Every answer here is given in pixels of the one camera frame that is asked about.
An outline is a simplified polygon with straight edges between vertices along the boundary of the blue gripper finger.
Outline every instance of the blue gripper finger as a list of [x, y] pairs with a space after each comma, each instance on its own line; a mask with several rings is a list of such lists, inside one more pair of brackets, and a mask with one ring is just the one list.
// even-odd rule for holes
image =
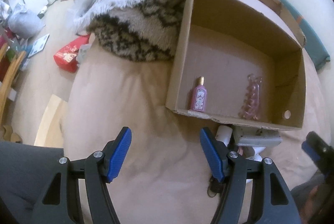
[[116, 178], [118, 174], [120, 173], [122, 164], [124, 162], [126, 154], [128, 153], [128, 150], [131, 144], [131, 140], [132, 140], [132, 133], [128, 127], [123, 127], [119, 136], [113, 142], [113, 146], [116, 145], [116, 148], [109, 160], [109, 170], [106, 175], [108, 182], [112, 182], [113, 179]]
[[214, 139], [210, 130], [207, 128], [203, 128], [201, 129], [199, 140], [203, 152], [206, 156], [206, 160], [209, 163], [213, 177], [215, 177], [219, 182], [222, 182], [224, 179], [223, 164], [220, 160], [220, 157], [218, 156], [216, 149], [212, 144], [212, 141], [210, 140], [209, 135], [211, 135], [211, 139]]

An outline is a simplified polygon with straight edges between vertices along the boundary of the wooden chair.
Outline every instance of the wooden chair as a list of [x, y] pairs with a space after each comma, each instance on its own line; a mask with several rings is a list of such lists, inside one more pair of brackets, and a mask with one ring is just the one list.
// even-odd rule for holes
[[[0, 49], [0, 60], [2, 60], [6, 54], [6, 51], [8, 49], [8, 44], [4, 44]], [[3, 120], [3, 112], [5, 110], [5, 104], [7, 97], [9, 95], [9, 92], [11, 90], [11, 86], [13, 83], [13, 80], [16, 76], [16, 73], [23, 61], [23, 59], [26, 56], [26, 52], [22, 51], [18, 55], [15, 55], [12, 62], [10, 63], [10, 66], [6, 72], [6, 75], [3, 79], [2, 85], [0, 86], [0, 125], [2, 125]], [[9, 125], [5, 125], [4, 127], [4, 136], [3, 139], [6, 141], [13, 141], [13, 142], [22, 142], [19, 135], [16, 133], [13, 133], [13, 129]]]

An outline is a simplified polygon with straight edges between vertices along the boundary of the faux fur throw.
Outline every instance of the faux fur throw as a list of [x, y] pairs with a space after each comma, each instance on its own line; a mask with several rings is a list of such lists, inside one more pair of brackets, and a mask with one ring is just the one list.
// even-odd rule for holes
[[76, 0], [76, 32], [95, 33], [100, 45], [132, 61], [174, 57], [185, 0]]

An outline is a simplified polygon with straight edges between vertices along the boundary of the bed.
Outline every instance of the bed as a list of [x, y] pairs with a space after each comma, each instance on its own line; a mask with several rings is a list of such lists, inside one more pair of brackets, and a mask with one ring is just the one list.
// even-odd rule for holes
[[[330, 142], [330, 125], [314, 65], [303, 50], [306, 108], [303, 128], [281, 131], [283, 142], [267, 148], [288, 187], [308, 181], [316, 167], [302, 151], [310, 131]], [[165, 105], [172, 62], [130, 62], [93, 43], [80, 66], [64, 125], [65, 156], [86, 158], [115, 139], [123, 126], [133, 137], [119, 176], [108, 185], [122, 224], [209, 223], [218, 195], [209, 198], [210, 169], [199, 143], [202, 127], [218, 124], [172, 113]], [[248, 216], [252, 186], [247, 184], [240, 223]], [[85, 183], [80, 181], [82, 210], [91, 223]]]

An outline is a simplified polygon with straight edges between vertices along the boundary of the white container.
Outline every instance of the white container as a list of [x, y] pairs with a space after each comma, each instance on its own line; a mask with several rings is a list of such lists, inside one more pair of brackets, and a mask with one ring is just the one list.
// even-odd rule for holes
[[231, 127], [225, 125], [219, 126], [216, 133], [216, 140], [223, 142], [227, 147], [231, 139], [232, 131]]

